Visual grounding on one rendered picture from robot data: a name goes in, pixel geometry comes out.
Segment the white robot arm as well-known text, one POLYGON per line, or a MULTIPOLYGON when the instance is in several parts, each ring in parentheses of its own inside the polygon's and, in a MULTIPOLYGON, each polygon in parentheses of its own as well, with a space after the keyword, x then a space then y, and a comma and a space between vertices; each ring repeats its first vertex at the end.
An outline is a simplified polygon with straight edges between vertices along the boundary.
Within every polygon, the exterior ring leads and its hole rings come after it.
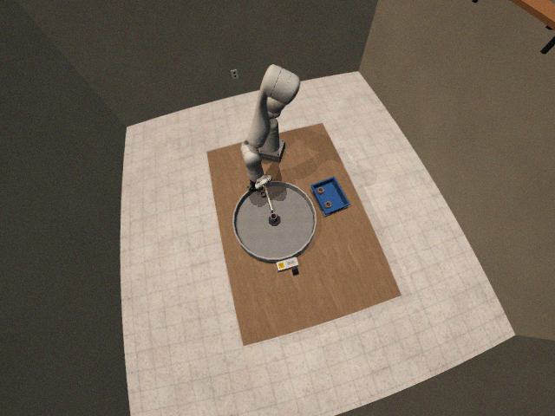
POLYGON ((270 153, 279 149, 278 121, 275 118, 294 100, 299 88, 299 77, 277 65, 270 65, 264 74, 251 129, 241 145, 248 177, 256 182, 256 189, 272 181, 271 175, 264 175, 258 149, 263 145, 270 153))

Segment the blue open tray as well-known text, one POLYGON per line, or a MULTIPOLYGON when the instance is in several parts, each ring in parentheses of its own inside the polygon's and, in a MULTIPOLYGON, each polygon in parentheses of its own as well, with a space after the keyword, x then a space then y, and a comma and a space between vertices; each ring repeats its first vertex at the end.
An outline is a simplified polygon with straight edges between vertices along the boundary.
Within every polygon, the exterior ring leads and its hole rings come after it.
POLYGON ((346 198, 341 186, 336 181, 335 176, 329 179, 325 179, 323 181, 317 182, 310 186, 311 186, 310 190, 315 196, 325 217, 329 216, 334 212, 344 210, 349 207, 350 203, 346 198), (324 189, 324 192, 321 195, 317 193, 317 190, 320 187, 324 189), (329 209, 325 208, 326 202, 331 202, 331 207, 329 209))

